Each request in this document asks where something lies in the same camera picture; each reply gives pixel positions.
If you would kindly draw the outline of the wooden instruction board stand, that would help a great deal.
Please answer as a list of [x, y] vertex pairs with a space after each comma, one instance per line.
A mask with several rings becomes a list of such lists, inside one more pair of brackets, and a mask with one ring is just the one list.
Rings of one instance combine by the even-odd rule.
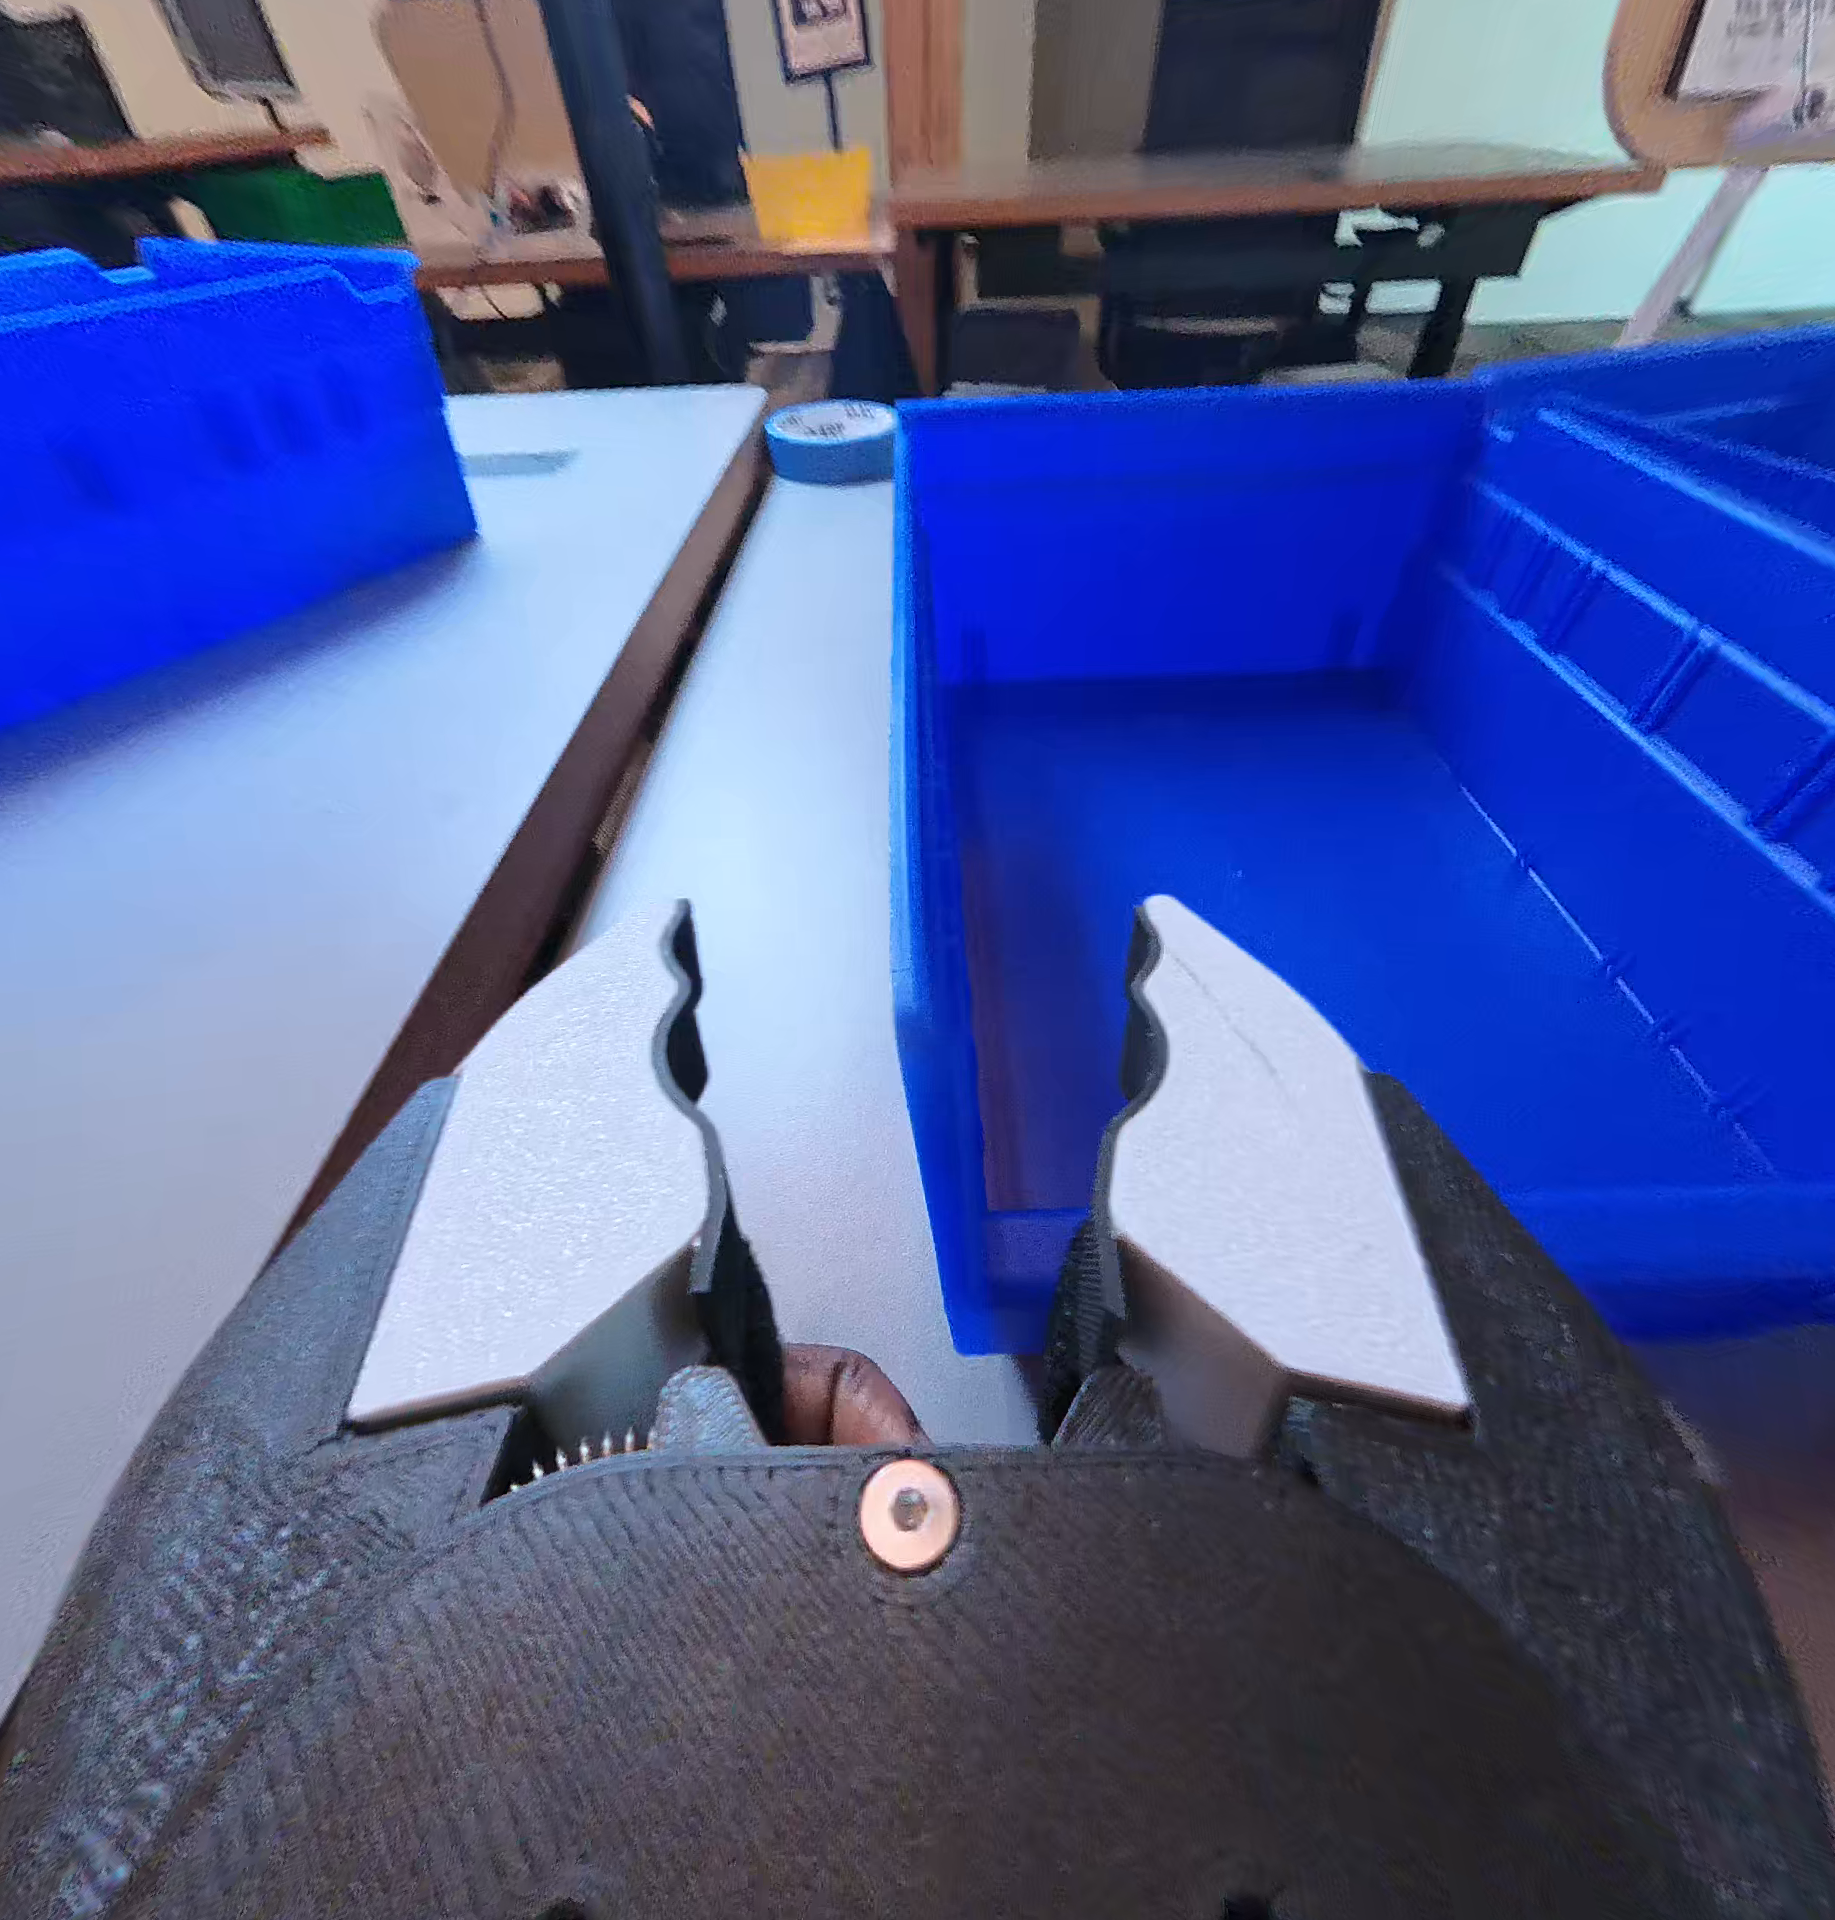
[[1718, 171], [1711, 203], [1617, 341], [1650, 347], [1766, 173], [1835, 163], [1835, 3], [1619, 3], [1600, 98], [1635, 163]]

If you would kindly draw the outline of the wooden post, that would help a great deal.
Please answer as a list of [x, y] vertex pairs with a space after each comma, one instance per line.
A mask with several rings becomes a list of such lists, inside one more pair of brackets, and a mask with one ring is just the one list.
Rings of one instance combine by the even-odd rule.
[[881, 80], [896, 308], [916, 383], [939, 397], [957, 237], [933, 203], [954, 194], [965, 159], [965, 6], [881, 3]]

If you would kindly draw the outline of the long wooden table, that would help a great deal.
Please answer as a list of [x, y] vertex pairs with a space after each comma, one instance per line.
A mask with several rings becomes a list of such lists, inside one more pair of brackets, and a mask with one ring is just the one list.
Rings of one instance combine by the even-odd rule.
[[[0, 190], [157, 190], [170, 194], [183, 176], [241, 173], [264, 163], [331, 149], [331, 130], [259, 130], [259, 132], [176, 132], [129, 136], [100, 149], [67, 139], [0, 139]], [[881, 271], [893, 256], [893, 236], [867, 223], [862, 236], [838, 241], [769, 241], [756, 232], [733, 237], [663, 241], [673, 282], [755, 281], [755, 276], [840, 276]], [[436, 247], [415, 256], [424, 291], [446, 289], [610, 289], [613, 256], [598, 241], [577, 236], [528, 236], [510, 247]]]

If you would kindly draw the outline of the grey power adapter box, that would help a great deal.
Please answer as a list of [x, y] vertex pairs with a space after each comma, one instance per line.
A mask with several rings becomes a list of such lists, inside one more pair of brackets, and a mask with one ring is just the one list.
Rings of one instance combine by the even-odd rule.
[[973, 301], [939, 344], [944, 394], [1073, 394], [1088, 387], [1081, 319], [1068, 301]]

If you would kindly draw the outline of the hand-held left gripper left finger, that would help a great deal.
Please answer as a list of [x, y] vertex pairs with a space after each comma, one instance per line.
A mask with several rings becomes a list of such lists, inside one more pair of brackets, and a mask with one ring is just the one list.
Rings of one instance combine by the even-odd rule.
[[463, 1060], [349, 1425], [494, 1406], [653, 1427], [678, 1369], [745, 1374], [745, 1241], [712, 1116], [689, 901], [653, 901]]

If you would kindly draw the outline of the black and white marker sign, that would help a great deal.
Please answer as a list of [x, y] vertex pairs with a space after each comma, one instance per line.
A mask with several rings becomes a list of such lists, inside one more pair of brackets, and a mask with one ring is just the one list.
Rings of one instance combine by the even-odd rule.
[[876, 67], [867, 3], [771, 3], [771, 24], [785, 80], [820, 84], [828, 142], [846, 150], [838, 80]]

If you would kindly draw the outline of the cardboard sheet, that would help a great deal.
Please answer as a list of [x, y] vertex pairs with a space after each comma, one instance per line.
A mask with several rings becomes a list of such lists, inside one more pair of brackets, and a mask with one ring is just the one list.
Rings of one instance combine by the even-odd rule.
[[379, 3], [376, 40], [458, 190], [579, 176], [543, 3]]

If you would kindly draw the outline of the blue tape roll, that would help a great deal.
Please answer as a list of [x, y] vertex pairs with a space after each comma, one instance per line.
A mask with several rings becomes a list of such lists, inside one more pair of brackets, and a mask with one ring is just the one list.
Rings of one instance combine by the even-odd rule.
[[862, 397], [780, 405], [765, 421], [771, 474], [793, 484], [881, 484], [896, 468], [896, 407]]

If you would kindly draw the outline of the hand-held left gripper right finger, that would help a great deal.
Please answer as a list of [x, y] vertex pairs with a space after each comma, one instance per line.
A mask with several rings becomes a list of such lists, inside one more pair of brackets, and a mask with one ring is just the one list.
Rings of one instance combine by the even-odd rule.
[[1359, 1054], [1168, 893], [1141, 901], [1107, 1318], [1176, 1444], [1258, 1459], [1293, 1397], [1465, 1427], [1471, 1381]]

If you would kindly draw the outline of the grey tablet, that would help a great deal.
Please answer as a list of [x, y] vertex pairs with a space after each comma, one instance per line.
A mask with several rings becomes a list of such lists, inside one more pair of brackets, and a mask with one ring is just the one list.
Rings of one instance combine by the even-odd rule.
[[157, 3], [192, 84], [220, 103], [284, 107], [298, 84], [262, 3]]

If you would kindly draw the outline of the black office chair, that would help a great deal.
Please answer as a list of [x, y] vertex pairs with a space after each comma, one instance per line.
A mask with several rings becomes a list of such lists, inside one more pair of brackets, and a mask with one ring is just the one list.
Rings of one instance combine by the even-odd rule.
[[[1313, 150], [1359, 136], [1380, 3], [1166, 3], [1143, 156]], [[1239, 387], [1359, 359], [1370, 289], [1345, 289], [1340, 214], [1110, 223], [1099, 371]]]
[[105, 149], [132, 121], [81, 12], [0, 12], [0, 142], [42, 136]]

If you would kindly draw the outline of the wood edged table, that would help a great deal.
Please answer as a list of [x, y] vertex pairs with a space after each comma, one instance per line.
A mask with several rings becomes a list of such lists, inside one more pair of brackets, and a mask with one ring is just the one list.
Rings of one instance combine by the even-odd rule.
[[1345, 213], [1528, 209], [1551, 219], [1604, 197], [1650, 197], [1659, 163], [1505, 139], [1374, 139], [1303, 150], [1065, 156], [909, 171], [891, 190], [896, 301], [916, 383], [949, 387], [957, 247], [986, 232], [1107, 223], [1254, 223]]

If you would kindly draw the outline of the green plastic bin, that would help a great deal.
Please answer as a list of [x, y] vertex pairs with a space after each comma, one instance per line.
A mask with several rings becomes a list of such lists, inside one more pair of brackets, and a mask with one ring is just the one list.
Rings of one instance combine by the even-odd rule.
[[302, 163], [210, 171], [186, 200], [220, 241], [410, 247], [385, 173], [318, 173]]

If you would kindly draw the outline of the blue plastic bin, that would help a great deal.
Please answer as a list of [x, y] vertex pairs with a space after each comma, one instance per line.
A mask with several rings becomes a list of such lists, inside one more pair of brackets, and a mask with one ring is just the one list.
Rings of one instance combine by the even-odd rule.
[[0, 252], [0, 734], [472, 537], [410, 252]]
[[1835, 320], [1476, 371], [1491, 425], [1566, 415], [1835, 541]]
[[916, 401], [893, 1002], [1041, 1347], [1168, 893], [1639, 1339], [1835, 1321], [1835, 468], [1485, 383]]

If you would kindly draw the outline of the person's left hand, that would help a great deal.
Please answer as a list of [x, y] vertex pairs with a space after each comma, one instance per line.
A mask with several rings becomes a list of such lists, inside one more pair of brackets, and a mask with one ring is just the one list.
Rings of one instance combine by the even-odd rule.
[[902, 1386], [856, 1347], [785, 1345], [780, 1437], [789, 1445], [933, 1445]]

